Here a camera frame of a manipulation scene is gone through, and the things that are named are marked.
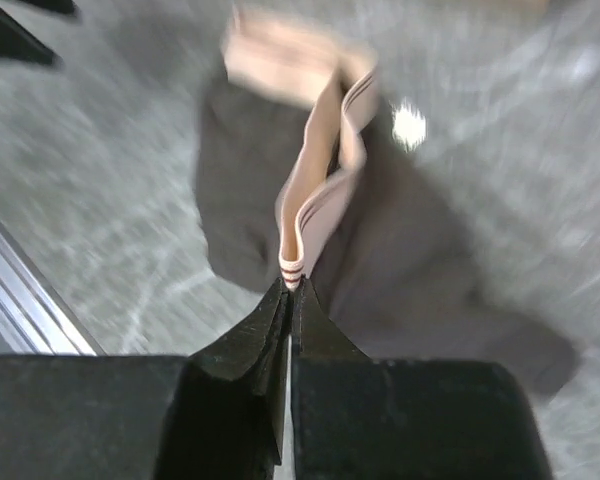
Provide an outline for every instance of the beige object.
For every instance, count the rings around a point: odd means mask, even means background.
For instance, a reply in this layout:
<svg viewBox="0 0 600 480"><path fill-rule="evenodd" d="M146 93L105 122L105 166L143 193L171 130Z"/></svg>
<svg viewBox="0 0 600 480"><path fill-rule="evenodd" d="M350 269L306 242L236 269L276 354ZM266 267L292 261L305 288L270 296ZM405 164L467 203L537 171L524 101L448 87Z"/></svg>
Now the beige object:
<svg viewBox="0 0 600 480"><path fill-rule="evenodd" d="M311 111L301 151L289 152L297 160L276 202L280 269L294 290L302 275L311 275L366 162L360 131L376 114L376 55L294 19L237 8L224 61L231 82ZM285 134L271 125L271 135L277 133ZM327 178L338 139L341 168Z"/></svg>

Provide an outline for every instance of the gray cloth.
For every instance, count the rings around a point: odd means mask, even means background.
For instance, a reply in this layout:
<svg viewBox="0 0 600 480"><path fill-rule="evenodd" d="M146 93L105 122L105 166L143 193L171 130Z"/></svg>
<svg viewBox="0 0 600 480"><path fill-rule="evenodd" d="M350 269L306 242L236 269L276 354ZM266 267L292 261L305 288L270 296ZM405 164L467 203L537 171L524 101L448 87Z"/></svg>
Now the gray cloth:
<svg viewBox="0 0 600 480"><path fill-rule="evenodd" d="M264 292L278 275L274 202L302 146L308 112L215 78L201 114L195 196L214 272ZM462 224L389 137L386 106L363 132L368 162L312 281L325 311L376 358L502 363L532 392L575 373L568 339L487 305Z"/></svg>

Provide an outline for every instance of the marble surface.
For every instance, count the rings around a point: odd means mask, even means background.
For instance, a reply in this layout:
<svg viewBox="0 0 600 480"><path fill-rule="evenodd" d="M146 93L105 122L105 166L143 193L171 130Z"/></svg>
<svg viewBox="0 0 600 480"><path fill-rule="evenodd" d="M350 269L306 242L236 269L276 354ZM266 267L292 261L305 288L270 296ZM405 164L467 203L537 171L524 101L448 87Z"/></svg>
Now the marble surface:
<svg viewBox="0 0 600 480"><path fill-rule="evenodd" d="M79 25L6 6L66 66L0 66L0 220L106 352L189 353L257 300L209 271L190 192L231 5L79 3ZM472 226L493 298L581 345L536 411L556 477L600 479L600 0L540 21L471 0L259 3L369 41L389 98L427 116L419 166Z"/></svg>

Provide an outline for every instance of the silver metal frame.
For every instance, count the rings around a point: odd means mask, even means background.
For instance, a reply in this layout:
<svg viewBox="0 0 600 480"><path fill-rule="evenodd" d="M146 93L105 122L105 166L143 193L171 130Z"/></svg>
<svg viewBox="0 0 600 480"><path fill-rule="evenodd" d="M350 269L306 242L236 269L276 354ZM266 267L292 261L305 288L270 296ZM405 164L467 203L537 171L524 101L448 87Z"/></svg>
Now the silver metal frame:
<svg viewBox="0 0 600 480"><path fill-rule="evenodd" d="M18 353L104 353L1 225L0 333Z"/></svg>

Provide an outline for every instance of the folded cloth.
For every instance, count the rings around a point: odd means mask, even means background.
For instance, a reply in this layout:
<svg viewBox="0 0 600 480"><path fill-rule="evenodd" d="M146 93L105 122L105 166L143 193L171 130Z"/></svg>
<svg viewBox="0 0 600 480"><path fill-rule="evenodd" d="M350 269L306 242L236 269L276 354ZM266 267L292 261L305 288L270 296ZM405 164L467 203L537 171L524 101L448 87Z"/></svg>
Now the folded cloth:
<svg viewBox="0 0 600 480"><path fill-rule="evenodd" d="M375 92L368 92L353 121L342 108L358 88L355 79L366 75L343 73L350 59L364 59L360 71L372 72L373 55L271 14L246 11L237 18L249 41L267 39L264 46L256 42L265 52L282 44L286 54L278 58L291 65L260 60L253 68L255 47L242 45L244 38L234 38L232 46L232 22L225 43L229 73L221 71L204 96L194 187L214 272L257 292L267 290L281 267L290 288L299 274L308 274L325 311L372 357L498 361L532 391L555 393L577 367L571 343L481 298L461 222L392 142L391 112ZM307 39L308 53L298 38ZM325 51L316 70L311 62ZM309 82L313 90L288 90L281 79L297 69L295 85L302 84L310 77L303 71L307 64L308 72L322 72ZM318 86L330 92L323 110L326 97ZM311 137L316 124L321 128ZM311 142L318 147L303 156ZM317 165L315 176L299 167L303 162ZM342 178L346 193L317 228L299 229L307 205ZM303 187L299 194L289 193L294 179ZM293 262L297 275L285 275Z"/></svg>

